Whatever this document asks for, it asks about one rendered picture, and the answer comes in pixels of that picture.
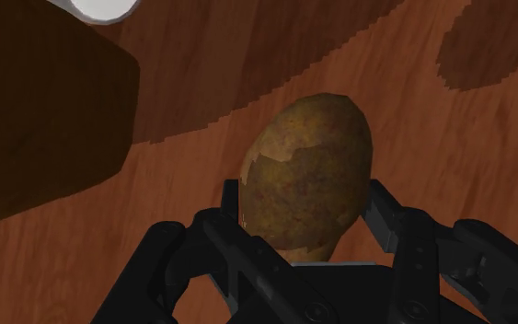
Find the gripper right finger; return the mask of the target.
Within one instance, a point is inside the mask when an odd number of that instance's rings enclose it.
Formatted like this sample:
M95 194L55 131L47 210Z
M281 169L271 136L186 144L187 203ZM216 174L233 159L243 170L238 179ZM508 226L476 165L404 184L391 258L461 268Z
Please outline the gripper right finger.
M394 256L388 324L518 324L518 245L489 224L443 226L377 179L362 214Z

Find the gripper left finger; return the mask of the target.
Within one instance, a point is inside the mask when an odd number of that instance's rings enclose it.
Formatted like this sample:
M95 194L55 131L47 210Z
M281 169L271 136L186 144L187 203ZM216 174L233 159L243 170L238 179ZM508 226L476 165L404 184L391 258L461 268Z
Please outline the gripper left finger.
M192 224L148 228L90 324L179 324L190 279L210 274L232 313L226 324L338 324L337 311L264 239L238 223L238 182Z

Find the brown potato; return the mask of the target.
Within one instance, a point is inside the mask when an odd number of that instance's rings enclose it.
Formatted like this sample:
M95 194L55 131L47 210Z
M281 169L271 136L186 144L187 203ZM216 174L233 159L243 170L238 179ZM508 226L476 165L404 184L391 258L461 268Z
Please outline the brown potato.
M240 223L289 262L327 261L366 204L372 160L369 124L349 97L300 98L246 153Z

